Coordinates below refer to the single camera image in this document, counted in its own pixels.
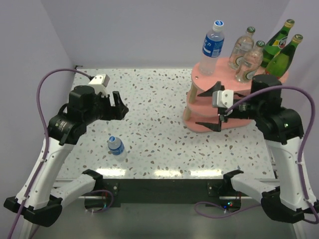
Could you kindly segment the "blue label water bottle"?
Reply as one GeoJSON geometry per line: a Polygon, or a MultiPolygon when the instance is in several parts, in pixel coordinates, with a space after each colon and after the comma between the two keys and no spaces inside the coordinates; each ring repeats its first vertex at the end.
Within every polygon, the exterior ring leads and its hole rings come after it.
{"type": "Polygon", "coordinates": [[[225,36],[223,30],[224,22],[216,20],[205,36],[202,57],[198,66],[201,75],[210,76],[214,73],[217,58],[220,56],[224,44],[225,36]]]}
{"type": "Polygon", "coordinates": [[[127,159],[127,151],[122,140],[115,136],[110,136],[107,141],[108,149],[114,158],[119,161],[125,161],[127,159]]]}

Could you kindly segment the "clear Chang glass bottle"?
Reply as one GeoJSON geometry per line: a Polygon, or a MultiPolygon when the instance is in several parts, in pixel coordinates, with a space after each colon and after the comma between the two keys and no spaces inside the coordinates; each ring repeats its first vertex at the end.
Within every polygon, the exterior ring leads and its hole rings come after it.
{"type": "Polygon", "coordinates": [[[258,40],[255,46],[246,52],[236,71],[235,79],[241,83],[249,83],[263,61],[265,42],[258,40]]]}
{"type": "Polygon", "coordinates": [[[255,31],[254,27],[249,26],[246,33],[237,39],[228,61],[230,68],[237,70],[245,53],[254,47],[253,35],[255,31]]]}

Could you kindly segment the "green glass bottle gold cap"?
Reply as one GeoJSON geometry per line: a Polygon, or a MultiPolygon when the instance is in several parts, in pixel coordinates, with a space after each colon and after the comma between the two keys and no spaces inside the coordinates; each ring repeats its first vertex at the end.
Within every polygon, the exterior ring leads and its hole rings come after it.
{"type": "Polygon", "coordinates": [[[287,19],[284,26],[267,42],[263,49],[261,67],[266,68],[274,56],[285,47],[289,32],[294,24],[293,19],[287,19]]]}

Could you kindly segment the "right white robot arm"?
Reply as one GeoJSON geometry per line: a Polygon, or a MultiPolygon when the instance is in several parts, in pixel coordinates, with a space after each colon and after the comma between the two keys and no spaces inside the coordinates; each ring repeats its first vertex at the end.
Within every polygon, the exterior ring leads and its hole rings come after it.
{"type": "Polygon", "coordinates": [[[310,129],[304,129],[301,116],[281,105],[281,91],[285,86],[273,75],[256,75],[250,94],[244,96],[227,90],[221,82],[202,93],[212,97],[218,110],[217,123],[204,123],[220,132],[229,119],[254,120],[263,134],[279,171],[279,186],[275,187],[252,178],[241,170],[223,176],[220,195],[243,193],[258,202],[273,221],[294,224],[305,220],[305,214],[319,215],[319,201],[310,186],[304,160],[304,146],[310,129]]]}

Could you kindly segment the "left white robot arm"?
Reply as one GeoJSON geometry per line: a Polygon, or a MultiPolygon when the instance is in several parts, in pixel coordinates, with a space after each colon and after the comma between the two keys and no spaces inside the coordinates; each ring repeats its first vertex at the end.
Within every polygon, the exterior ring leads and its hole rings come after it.
{"type": "Polygon", "coordinates": [[[53,184],[65,159],[87,126],[97,120],[122,120],[129,109],[122,102],[120,93],[104,96],[88,85],[75,87],[64,104],[48,124],[48,134],[42,150],[22,190],[4,202],[4,207],[14,213],[20,212],[25,220],[43,227],[53,225],[62,209],[78,197],[90,193],[99,195],[103,191],[103,176],[94,170],[85,170],[77,179],[61,189],[53,184]]]}

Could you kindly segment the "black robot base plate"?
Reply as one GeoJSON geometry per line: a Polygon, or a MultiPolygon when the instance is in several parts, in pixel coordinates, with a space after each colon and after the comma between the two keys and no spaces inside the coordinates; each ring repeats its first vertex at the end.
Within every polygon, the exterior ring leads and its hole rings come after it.
{"type": "Polygon", "coordinates": [[[207,201],[230,212],[242,208],[242,194],[235,191],[219,194],[222,179],[104,179],[108,192],[86,194],[84,206],[102,210],[111,203],[121,204],[195,204],[207,201]]]}

